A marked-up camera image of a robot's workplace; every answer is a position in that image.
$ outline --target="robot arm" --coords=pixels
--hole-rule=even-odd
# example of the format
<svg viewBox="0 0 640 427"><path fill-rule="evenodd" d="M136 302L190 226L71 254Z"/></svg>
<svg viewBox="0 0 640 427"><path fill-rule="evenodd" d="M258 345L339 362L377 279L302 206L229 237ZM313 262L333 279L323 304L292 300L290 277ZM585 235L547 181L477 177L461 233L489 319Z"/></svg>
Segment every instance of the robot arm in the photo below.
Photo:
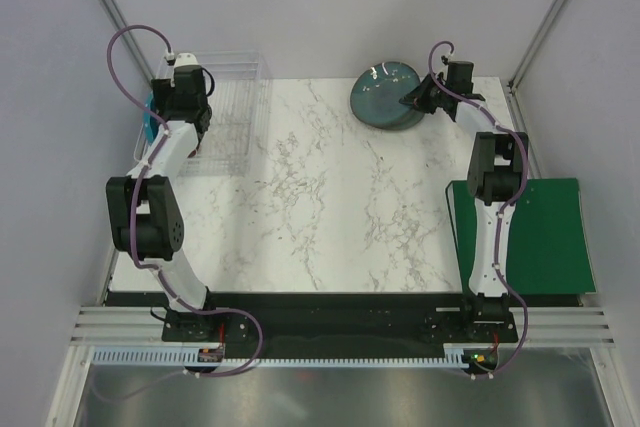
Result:
<svg viewBox="0 0 640 427"><path fill-rule="evenodd" d="M506 299L507 289L498 279L496 270L506 278L509 230L515 205L504 204L520 188L523 169L521 153L513 137L497 128L485 99L473 93L473 64L446 64L447 78L440 74L440 83L476 105L458 102L440 89L431 76L425 77L416 89L400 101L415 110L430 114L442 108L451 120L475 139L467 175L469 192L475 198L477 218L475 258L469 288L481 301L488 298ZM526 134L517 135L526 149ZM499 228L496 222L498 215L502 216Z"/></svg>
<svg viewBox="0 0 640 427"><path fill-rule="evenodd" d="M169 131L165 132L160 126L153 145L138 165L126 177L112 177L107 182L111 233L116 249L131 255L133 190L143 169L148 167L135 206L138 256L147 264L155 265L157 268L150 269L151 272L156 278L162 274L171 286L171 295L167 294L173 310L185 310L176 298L200 309L205 303L207 288L196 277L182 250L184 222L171 182L209 128L211 108L205 94L203 69L193 54L179 54L173 78L156 79L152 86L156 111L167 121ZM151 163L151 153L165 135L164 145ZM166 285L162 282L161 285L166 290Z"/></svg>

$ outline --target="green mat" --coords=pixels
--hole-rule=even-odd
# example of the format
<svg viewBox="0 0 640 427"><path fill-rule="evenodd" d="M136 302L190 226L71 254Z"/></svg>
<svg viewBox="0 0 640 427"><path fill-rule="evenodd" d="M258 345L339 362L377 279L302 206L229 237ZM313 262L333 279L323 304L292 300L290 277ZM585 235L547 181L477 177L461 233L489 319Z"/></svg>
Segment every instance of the green mat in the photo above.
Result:
<svg viewBox="0 0 640 427"><path fill-rule="evenodd" d="M465 181L446 190L460 278L465 292L476 241L474 199ZM530 180L511 223L507 280L521 294L595 292L576 179Z"/></svg>

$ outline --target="dish rack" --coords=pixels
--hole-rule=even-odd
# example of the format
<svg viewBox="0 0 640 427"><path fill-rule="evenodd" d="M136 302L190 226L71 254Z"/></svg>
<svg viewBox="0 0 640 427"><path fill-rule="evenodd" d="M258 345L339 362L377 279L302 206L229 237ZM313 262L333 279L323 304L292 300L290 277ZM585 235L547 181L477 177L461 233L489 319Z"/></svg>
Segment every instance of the dish rack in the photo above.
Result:
<svg viewBox="0 0 640 427"><path fill-rule="evenodd" d="M211 72L216 87L209 97L212 111L209 130L196 154L185 161L179 175L244 175L251 157L262 58L258 52L192 53L198 63ZM173 68L161 62L157 78L172 75ZM148 144L141 141L145 144L144 152Z"/></svg>

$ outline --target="metal floor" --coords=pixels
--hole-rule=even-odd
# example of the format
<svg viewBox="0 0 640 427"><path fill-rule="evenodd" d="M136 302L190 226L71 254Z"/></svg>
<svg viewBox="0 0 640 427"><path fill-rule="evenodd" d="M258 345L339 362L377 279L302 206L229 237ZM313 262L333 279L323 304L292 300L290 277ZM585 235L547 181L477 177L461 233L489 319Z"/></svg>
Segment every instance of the metal floor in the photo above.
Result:
<svg viewBox="0 0 640 427"><path fill-rule="evenodd" d="M172 369L92 370L102 394L116 397ZM493 381L434 369L258 368L178 376L118 405L85 392L84 407L91 427L612 425L591 357L575 350L525 351Z"/></svg>

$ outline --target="marble table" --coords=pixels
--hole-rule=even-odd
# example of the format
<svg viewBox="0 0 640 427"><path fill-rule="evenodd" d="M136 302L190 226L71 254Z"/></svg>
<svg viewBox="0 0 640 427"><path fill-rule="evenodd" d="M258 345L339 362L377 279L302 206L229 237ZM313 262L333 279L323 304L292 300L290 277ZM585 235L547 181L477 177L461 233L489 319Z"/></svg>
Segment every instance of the marble table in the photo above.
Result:
<svg viewBox="0 0 640 427"><path fill-rule="evenodd" d="M355 79L269 83L244 177L179 178L184 250L212 291L460 291L445 187L472 139L441 111L382 132L349 109ZM497 78L474 79L512 127ZM119 255L110 290L158 291Z"/></svg>

